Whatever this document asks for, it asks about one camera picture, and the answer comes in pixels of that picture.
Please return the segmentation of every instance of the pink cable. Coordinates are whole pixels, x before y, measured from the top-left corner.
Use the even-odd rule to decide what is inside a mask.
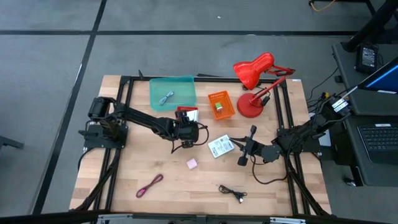
[[[150,184],[148,184],[147,186],[145,186],[137,191],[136,197],[141,198],[142,196],[144,196],[144,194],[147,192],[149,187],[152,187],[154,184],[160,182],[161,180],[163,180],[163,175],[157,174],[156,177],[154,178],[154,180]]]

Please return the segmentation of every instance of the usb cable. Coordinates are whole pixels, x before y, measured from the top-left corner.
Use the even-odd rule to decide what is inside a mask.
[[[248,195],[248,193],[246,193],[246,192],[233,191],[233,190],[225,187],[224,185],[220,185],[218,187],[218,190],[221,193],[223,193],[223,194],[233,194],[236,197],[236,199],[238,200],[239,203],[242,203],[243,202],[243,197]]]

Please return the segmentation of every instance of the wooden table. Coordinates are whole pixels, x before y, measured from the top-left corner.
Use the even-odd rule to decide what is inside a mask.
[[[100,96],[116,98],[120,76],[104,76]],[[226,120],[216,121],[211,112],[208,94],[228,90],[233,105],[244,92],[240,83],[195,82],[199,122],[209,126],[209,142],[228,134],[229,137],[243,138],[249,134],[252,124],[257,126],[254,139],[271,144],[279,127],[273,91],[271,100],[257,118],[245,118],[237,111]],[[300,80],[287,80],[294,124],[308,120],[303,87]],[[287,117],[284,108],[282,89],[279,90],[285,124]],[[149,105],[149,82],[135,81],[130,107],[153,116],[174,118],[174,112],[155,112]],[[126,147],[122,150],[119,170],[111,210],[129,213],[178,213],[209,215],[291,215],[287,181],[261,185],[254,180],[251,162],[246,167],[237,165],[241,151],[235,149],[215,159],[207,144],[191,149],[179,149],[171,154],[171,142],[161,139],[150,129],[128,123],[129,134]],[[206,138],[204,130],[198,142]],[[94,149],[81,162],[70,208],[79,206],[98,182],[104,149]],[[192,158],[198,167],[189,170],[186,162]],[[319,161],[310,153],[301,154],[305,183],[318,203],[330,212],[329,200],[323,181]],[[285,176],[284,160],[279,159],[264,166],[256,166],[256,175],[262,181]],[[136,192],[149,184],[157,174],[163,174],[163,181],[155,184],[142,198]],[[247,192],[244,202],[239,204],[231,194],[221,194],[218,186],[223,184],[233,190]],[[108,187],[105,186],[101,208]],[[298,208],[302,212],[300,191],[295,187]]]

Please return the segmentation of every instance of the black desk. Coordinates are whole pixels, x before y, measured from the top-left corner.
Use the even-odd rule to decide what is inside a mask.
[[[340,43],[332,47],[346,88],[355,86],[366,78],[366,75],[354,69],[355,53],[346,52]],[[381,44],[379,53],[384,57],[384,63],[387,63],[398,56],[398,45]],[[398,166],[372,163],[357,130],[358,125],[398,123],[398,96],[356,90],[350,94],[349,99],[356,115],[344,121],[344,125],[330,129],[332,148],[337,152],[336,163],[351,167],[357,185],[364,183],[398,187]]]
[[[398,45],[379,44],[378,46],[384,63],[398,57]],[[354,69],[356,53],[345,51],[340,43],[333,44],[332,48],[345,87],[350,88],[361,83],[367,75]],[[349,95],[349,100],[357,115],[398,116],[398,97],[396,95],[355,90]]]

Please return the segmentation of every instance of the small box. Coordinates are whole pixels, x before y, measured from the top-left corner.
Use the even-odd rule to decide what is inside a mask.
[[[212,155],[214,156],[214,158],[217,158],[223,154],[226,154],[227,152],[234,149],[234,145],[229,140],[229,137],[227,134],[208,143],[207,145],[209,146],[209,149],[210,149]]]
[[[188,166],[189,169],[193,169],[193,168],[198,166],[198,162],[195,159],[190,159],[187,162],[187,166]]]
[[[208,95],[211,111],[214,114],[216,120],[226,119],[235,114],[234,107],[231,99],[229,98],[227,91],[221,91],[218,93],[212,93]],[[221,111],[216,110],[216,103],[220,103],[223,109]]]
[[[221,112],[223,110],[223,106],[221,105],[221,103],[216,103],[215,106],[216,106],[217,112]]]

